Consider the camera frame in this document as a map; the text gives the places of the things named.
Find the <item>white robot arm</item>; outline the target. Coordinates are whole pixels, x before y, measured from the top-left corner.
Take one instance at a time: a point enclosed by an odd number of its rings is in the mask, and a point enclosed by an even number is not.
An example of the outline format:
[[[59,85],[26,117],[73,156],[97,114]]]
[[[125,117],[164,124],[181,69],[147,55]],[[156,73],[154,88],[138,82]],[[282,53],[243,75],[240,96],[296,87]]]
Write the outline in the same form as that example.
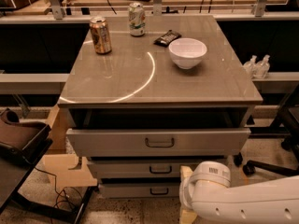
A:
[[[299,176],[233,187],[230,169],[203,161],[180,168],[179,224],[197,217],[227,224],[299,224]]]

